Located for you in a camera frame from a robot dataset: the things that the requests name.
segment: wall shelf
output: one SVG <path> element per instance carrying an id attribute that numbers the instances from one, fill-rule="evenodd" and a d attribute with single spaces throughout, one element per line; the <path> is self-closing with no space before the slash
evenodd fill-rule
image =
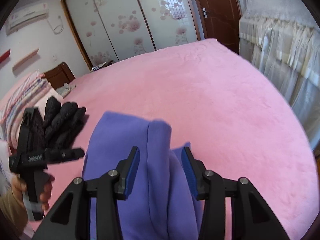
<path id="1" fill-rule="evenodd" d="M 12 66 L 12 71 L 15 71 L 20 65 L 22 65 L 23 63 L 25 63 L 28 59 L 31 59 L 33 56 L 35 56 L 39 51 L 39 48 L 33 50 L 32 52 L 30 52 L 28 55 L 24 56 L 22 59 L 20 59 L 18 62 L 16 62 L 15 64 L 13 64 Z"/>
<path id="2" fill-rule="evenodd" d="M 0 64 L 10 56 L 10 49 L 0 56 Z"/>

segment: human hand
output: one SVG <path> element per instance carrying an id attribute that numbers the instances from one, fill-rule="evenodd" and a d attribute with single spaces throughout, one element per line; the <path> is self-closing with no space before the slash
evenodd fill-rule
<path id="1" fill-rule="evenodd" d="M 48 182 L 43 187 L 43 192 L 40 194 L 40 201 L 42 201 L 42 209 L 44 211 L 49 209 L 48 200 L 51 198 L 52 182 L 55 180 L 54 176 L 50 175 Z M 22 200 L 22 192 L 27 190 L 27 184 L 23 179 L 14 176 L 11 182 L 12 194 L 15 200 L 25 208 Z"/>

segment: blue gripper pad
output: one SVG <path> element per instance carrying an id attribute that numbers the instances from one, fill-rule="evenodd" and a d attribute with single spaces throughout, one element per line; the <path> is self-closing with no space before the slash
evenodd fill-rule
<path id="1" fill-rule="evenodd" d="M 138 171 L 139 162 L 140 162 L 140 150 L 139 148 L 136 148 L 136 151 L 134 153 L 134 157 L 132 159 L 131 166 L 129 168 L 127 178 L 126 178 L 125 191 L 124 191 L 124 196 L 126 199 L 129 197 L 129 195 L 132 192 L 134 180 L 136 179 L 136 175 Z"/>
<path id="2" fill-rule="evenodd" d="M 182 152 L 181 152 L 181 161 L 182 161 L 183 171 L 188 181 L 190 192 L 195 198 L 197 198 L 199 194 L 197 190 L 197 179 L 193 171 L 193 168 L 191 166 L 188 155 L 184 148 L 182 149 Z"/>

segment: wooden door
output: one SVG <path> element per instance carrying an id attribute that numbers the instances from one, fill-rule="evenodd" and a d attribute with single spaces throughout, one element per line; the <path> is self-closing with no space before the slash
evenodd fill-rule
<path id="1" fill-rule="evenodd" d="M 239 53 L 240 8 L 237 0 L 198 0 L 200 14 L 204 16 L 207 38 Z"/>

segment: metal screw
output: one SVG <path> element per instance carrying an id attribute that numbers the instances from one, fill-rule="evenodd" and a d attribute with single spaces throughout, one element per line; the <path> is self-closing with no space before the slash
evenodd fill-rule
<path id="1" fill-rule="evenodd" d="M 247 178 L 245 178 L 245 177 L 242 177 L 242 178 L 240 179 L 240 183 L 241 183 L 241 184 L 248 184 L 248 183 L 249 183 L 249 180 L 248 180 Z"/>
<path id="2" fill-rule="evenodd" d="M 109 175 L 110 177 L 117 176 L 117 175 L 118 175 L 118 171 L 116 171 L 116 170 L 111 170 L 111 171 L 108 172 L 108 175 Z"/>
<path id="3" fill-rule="evenodd" d="M 82 179 L 81 179 L 80 177 L 75 178 L 75 179 L 73 180 L 73 183 L 76 184 L 76 185 L 80 184 L 81 182 L 82 182 Z"/>
<path id="4" fill-rule="evenodd" d="M 204 171 L 204 174 L 207 176 L 207 177 L 211 177 L 214 175 L 214 172 L 212 170 L 206 170 Z"/>

